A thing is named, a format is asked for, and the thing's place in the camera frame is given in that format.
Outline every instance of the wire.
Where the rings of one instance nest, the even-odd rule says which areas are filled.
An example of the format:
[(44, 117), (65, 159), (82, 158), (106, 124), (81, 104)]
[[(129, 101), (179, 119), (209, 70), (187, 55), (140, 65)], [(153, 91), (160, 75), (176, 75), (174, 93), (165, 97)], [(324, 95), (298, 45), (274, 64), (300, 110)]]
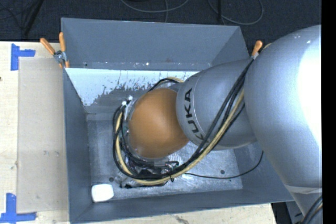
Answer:
[[(185, 174), (188, 170), (193, 168), (198, 162), (200, 162), (213, 149), (215, 144), (222, 138), (222, 136), (226, 132), (226, 129), (227, 129), (231, 119), (234, 117), (234, 114), (237, 111), (240, 103), (243, 101), (243, 98), (244, 98), (244, 90), (241, 91), (241, 93), (239, 95), (239, 98), (238, 98), (234, 108), (232, 109), (231, 113), (229, 114), (229, 117), (228, 117), (227, 121), (225, 122), (225, 124), (220, 128), (220, 130), (217, 132), (214, 139), (209, 143), (209, 145), (200, 153), (199, 157), (197, 159), (195, 159), (192, 163), (190, 163), (189, 165), (184, 167), (181, 171), (178, 171), (174, 174), (170, 174), (170, 175), (168, 175), (164, 178), (161, 178), (161, 179), (155, 179), (155, 180), (134, 179), (134, 180), (136, 182), (142, 184), (142, 185), (154, 186), (154, 185), (166, 183), (169, 180), (173, 180), (173, 179), (179, 177), (180, 175)], [(118, 117), (118, 121), (121, 120), (121, 115), (122, 115), (122, 113), (120, 113), (120, 115)], [(119, 126), (120, 126), (120, 123), (117, 123), (116, 130), (119, 128)], [(132, 178), (134, 178), (133, 174), (129, 171), (125, 162), (123, 161), (121, 151), (120, 151), (120, 144), (119, 144), (119, 136), (118, 135), (116, 137), (116, 151), (117, 151), (117, 156), (118, 156), (120, 165), (123, 168), (124, 172), (126, 172), (126, 174), (128, 176), (131, 176)]]
[(261, 160), (263, 158), (263, 155), (264, 155), (264, 151), (261, 152), (260, 159), (255, 166), (253, 166), (250, 170), (248, 170), (246, 172), (243, 172), (243, 173), (241, 173), (239, 175), (236, 175), (236, 176), (217, 177), (217, 176), (204, 176), (204, 175), (198, 175), (198, 174), (193, 174), (193, 173), (185, 173), (185, 175), (198, 176), (198, 177), (211, 178), (211, 179), (232, 179), (232, 178), (236, 178), (236, 177), (239, 177), (239, 176), (244, 176), (244, 175), (252, 172), (254, 169), (256, 169), (259, 166), (259, 164), (261, 163)]
[(163, 13), (163, 12), (171, 12), (172, 10), (176, 10), (178, 8), (181, 8), (182, 6), (184, 6), (189, 0), (185, 0), (181, 5), (177, 6), (177, 7), (173, 7), (173, 8), (168, 8), (168, 4), (166, 4), (166, 9), (162, 9), (162, 10), (143, 10), (143, 9), (139, 9), (139, 8), (135, 8), (131, 5), (129, 5), (128, 3), (126, 3), (124, 0), (120, 0), (123, 4), (125, 4), (127, 7), (136, 10), (138, 12), (144, 12), (144, 13)]
[[(260, 5), (260, 8), (261, 8), (261, 12), (260, 12), (260, 16), (257, 20), (253, 21), (253, 22), (250, 22), (250, 23), (242, 23), (242, 22), (238, 22), (236, 20), (232, 20), (230, 18), (227, 18), (225, 17), (224, 15), (221, 15), (221, 17), (231, 23), (234, 23), (234, 24), (239, 24), (239, 25), (253, 25), (253, 24), (256, 24), (257, 22), (259, 22), (262, 18), (262, 16), (264, 15), (264, 6), (263, 6), (263, 3), (261, 2), (261, 0), (257, 0), (259, 5)], [(216, 8), (213, 7), (213, 5), (210, 3), (210, 0), (208, 0), (208, 3), (209, 3), (209, 6), (211, 7), (211, 9), (216, 13), (218, 14), (218, 10), (216, 10)]]
[(304, 218), (299, 222), (300, 224), (309, 224), (313, 217), (317, 215), (317, 213), (323, 208), (323, 199), (322, 195), (314, 202), (314, 204), (310, 207), (307, 214)]
[[(230, 99), (232, 97), (235, 97), (236, 94), (241, 90), (242, 86), (243, 86), (243, 83), (244, 83), (244, 80), (245, 80), (245, 75), (246, 75), (246, 72), (249, 68), (249, 66), (251, 65), (251, 63), (253, 62), (253, 59), (247, 64), (247, 66), (245, 67), (245, 69), (241, 72), (241, 74), (239, 75), (238, 79), (236, 80), (236, 82), (234, 83), (233, 87), (231, 88), (229, 94), (227, 95), (224, 103), (222, 104), (219, 112), (217, 113), (216, 115), (216, 118), (213, 120), (212, 122), (212, 125), (210, 126), (208, 132), (207, 132), (207, 135), (205, 136), (205, 138), (202, 140), (202, 142), (200, 143), (200, 145), (198, 146), (197, 150), (194, 152), (194, 154), (189, 158), (189, 160), (187, 162), (185, 162), (184, 164), (182, 164), (181, 166), (177, 167), (174, 171), (175, 173), (174, 174), (161, 174), (161, 175), (156, 175), (155, 177), (146, 177), (146, 179), (152, 179), (152, 178), (155, 178), (155, 179), (163, 179), (164, 177), (166, 176), (170, 176), (170, 179), (172, 180), (172, 176), (173, 175), (177, 175), (182, 172), (182, 173), (185, 173), (187, 170), (191, 169), (192, 166), (194, 163), (198, 163), (198, 161), (200, 159), (202, 159), (204, 157), (204, 154), (207, 154), (206, 152), (208, 150), (211, 150), (210, 147), (212, 146), (212, 148), (214, 146), (217, 145), (217, 143), (219, 142), (219, 140), (222, 138), (222, 136), (225, 134), (225, 132), (228, 130), (228, 128), (230, 127), (231, 125), (231, 121), (232, 120), (235, 120), (236, 117), (234, 116), (236, 110), (238, 109), (239, 105), (240, 105), (240, 102), (241, 101), (237, 101), (234, 108), (231, 110), (231, 107), (230, 107), (230, 104), (232, 105), (232, 102), (230, 102), (230, 104), (227, 106), (228, 102), (230, 101)], [(224, 124), (222, 125), (222, 128), (219, 129), (219, 131), (217, 132), (217, 134), (215, 135), (215, 137), (213, 138), (213, 140), (201, 151), (201, 149), (204, 147), (205, 143), (207, 142), (207, 139), (209, 138), (209, 136), (212, 134), (213, 130), (214, 130), (214, 127), (216, 126), (222, 112), (224, 111), (224, 109), (227, 107), (228, 110), (231, 111), (231, 113), (228, 115), (228, 117), (225, 119), (225, 122)], [(115, 150), (118, 150), (117, 147), (118, 147), (118, 142), (117, 142), (117, 139), (118, 139), (118, 127), (115, 127), (114, 128), (115, 130), (115, 135), (114, 135), (114, 144), (113, 144), (113, 151)], [(127, 173), (127, 170), (124, 169), (123, 165), (119, 165), (119, 163), (117, 162), (116, 158), (114, 159), (117, 167), (119, 168), (120, 171), (122, 171), (122, 173), (124, 173), (125, 175), (133, 178), (133, 179), (144, 179), (144, 177), (140, 177), (140, 176), (134, 176), (133, 174), (130, 174), (130, 173)]]

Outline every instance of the white foam block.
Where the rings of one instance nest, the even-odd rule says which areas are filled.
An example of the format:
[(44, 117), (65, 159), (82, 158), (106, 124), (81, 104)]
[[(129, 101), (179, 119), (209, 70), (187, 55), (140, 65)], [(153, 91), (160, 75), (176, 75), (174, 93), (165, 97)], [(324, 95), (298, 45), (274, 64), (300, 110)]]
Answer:
[(112, 185), (98, 184), (91, 188), (91, 195), (93, 202), (107, 201), (114, 196)]

